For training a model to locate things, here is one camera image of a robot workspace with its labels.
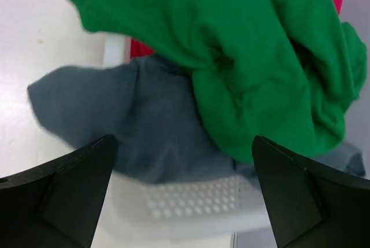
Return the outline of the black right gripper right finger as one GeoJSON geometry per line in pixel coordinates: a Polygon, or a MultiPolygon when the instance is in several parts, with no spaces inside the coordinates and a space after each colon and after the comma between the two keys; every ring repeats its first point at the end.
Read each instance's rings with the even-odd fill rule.
{"type": "Polygon", "coordinates": [[[369,247],[369,180],[261,136],[252,155],[278,247],[369,247]]]}

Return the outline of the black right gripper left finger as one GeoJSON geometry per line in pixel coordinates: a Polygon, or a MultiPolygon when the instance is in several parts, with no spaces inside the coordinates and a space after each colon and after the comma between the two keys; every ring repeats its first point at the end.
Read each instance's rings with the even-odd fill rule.
{"type": "Polygon", "coordinates": [[[1,247],[90,247],[112,174],[117,140],[1,179],[1,247]]]}

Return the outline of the green t shirt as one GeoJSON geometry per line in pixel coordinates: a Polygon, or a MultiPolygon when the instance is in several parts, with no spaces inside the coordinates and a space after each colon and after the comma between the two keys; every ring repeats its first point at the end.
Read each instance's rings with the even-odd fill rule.
{"type": "Polygon", "coordinates": [[[367,48],[333,0],[70,0],[89,32],[131,36],[184,67],[215,144],[255,136],[315,157],[341,143],[367,48]]]}

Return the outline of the white perforated plastic basket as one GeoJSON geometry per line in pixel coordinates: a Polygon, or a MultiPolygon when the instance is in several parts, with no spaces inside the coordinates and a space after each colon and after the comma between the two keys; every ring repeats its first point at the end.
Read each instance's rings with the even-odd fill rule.
{"type": "Polygon", "coordinates": [[[240,176],[151,186],[112,174],[101,227],[130,242],[201,238],[269,227],[262,193],[240,176]]]}

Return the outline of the grey-blue t shirt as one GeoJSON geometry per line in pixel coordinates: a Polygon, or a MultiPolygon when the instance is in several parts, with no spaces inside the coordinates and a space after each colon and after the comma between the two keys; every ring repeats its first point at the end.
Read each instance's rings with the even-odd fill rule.
{"type": "Polygon", "coordinates": [[[190,78],[158,55],[108,69],[64,66],[27,88],[39,124],[80,148],[105,135],[119,144],[115,170],[148,184],[241,175],[258,187],[252,164],[235,161],[199,118],[190,78]]]}

